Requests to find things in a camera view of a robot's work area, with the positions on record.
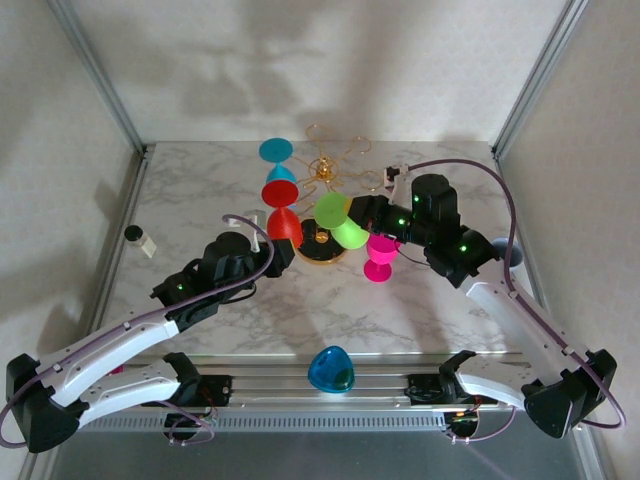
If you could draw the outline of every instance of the white bracket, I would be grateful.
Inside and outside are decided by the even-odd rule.
[[[400,171],[400,173],[398,173],[393,179],[390,179],[387,176],[388,168],[396,168]],[[389,205],[401,204],[403,199],[406,198],[408,176],[409,176],[409,165],[394,165],[392,167],[385,168],[384,172],[382,172],[384,188],[386,190],[391,189]]]
[[[266,230],[267,228],[267,212],[264,210],[249,210],[242,214],[243,217],[248,218],[253,223],[258,225],[261,229]],[[251,228],[246,223],[240,222],[235,218],[230,218],[227,220],[227,225],[232,228],[240,228],[242,234],[249,239],[251,242],[251,251],[253,253],[258,253],[260,251],[260,246],[258,245],[258,232]]]

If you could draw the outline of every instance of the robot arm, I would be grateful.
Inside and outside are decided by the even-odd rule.
[[[40,361],[22,354],[9,362],[8,404],[2,418],[10,408],[29,451],[38,453],[103,415],[149,401],[183,404],[195,393],[200,376],[182,353],[138,370],[105,375],[215,315],[220,305],[254,288],[259,276],[281,276],[293,257],[289,240],[252,245],[240,233],[219,235],[202,259],[166,278],[153,289],[151,299],[118,322]],[[164,307],[158,308],[158,300]],[[23,446],[5,440],[2,445]]]
[[[389,168],[387,179],[401,173]],[[440,369],[442,388],[454,397],[484,395],[524,408],[547,434],[561,438],[582,421],[605,396],[573,356],[577,355],[608,388],[616,362],[606,350],[590,352],[551,320],[515,278],[507,285],[498,251],[477,231],[460,224],[457,194],[442,175],[416,177],[411,210],[385,196],[352,200],[349,217],[361,228],[401,243],[417,244],[432,269],[460,288],[514,339],[532,368],[487,362],[461,352]],[[530,306],[567,346],[560,346],[524,308]]]

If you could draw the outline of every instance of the black round base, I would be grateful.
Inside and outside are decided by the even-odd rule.
[[[302,245],[297,252],[304,260],[317,265],[328,265],[342,258],[346,250],[333,239],[331,232],[318,226],[312,218],[302,221]]]

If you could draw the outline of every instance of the gold wire tree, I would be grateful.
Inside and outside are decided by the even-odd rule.
[[[293,156],[295,160],[307,167],[309,176],[298,180],[296,183],[300,185],[303,192],[296,202],[296,210],[298,215],[306,214],[313,206],[315,201],[311,201],[310,197],[318,189],[318,183],[325,185],[327,191],[337,192],[336,188],[344,187],[344,179],[358,179],[360,187],[364,190],[375,191],[383,184],[382,174],[373,170],[363,170],[360,173],[345,172],[342,170],[342,163],[350,155],[364,155],[371,151],[371,140],[367,137],[357,136],[351,139],[347,149],[337,157],[330,156],[324,143],[329,141],[331,130],[329,127],[314,123],[306,128],[305,134],[307,138],[318,147],[318,156],[311,162],[306,162],[298,156]]]

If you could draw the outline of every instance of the black cable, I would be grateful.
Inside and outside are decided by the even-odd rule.
[[[420,260],[414,260],[413,258],[408,257],[407,255],[405,255],[404,253],[402,253],[402,252],[400,251],[400,248],[398,247],[398,244],[397,244],[397,243],[394,243],[393,245],[396,247],[396,252],[398,252],[400,255],[402,255],[404,258],[406,258],[406,259],[407,259],[407,260],[409,260],[410,262],[417,263],[418,265],[425,265],[425,266],[427,266],[427,267],[431,267],[431,265],[429,265],[427,262],[421,262]]]
[[[242,300],[247,300],[247,299],[253,297],[256,294],[256,292],[258,291],[258,286],[254,283],[252,287],[253,288],[251,290],[251,293],[246,294],[244,297],[230,298],[226,302],[222,302],[221,305],[230,305],[232,303],[238,303],[238,302],[241,302]]]

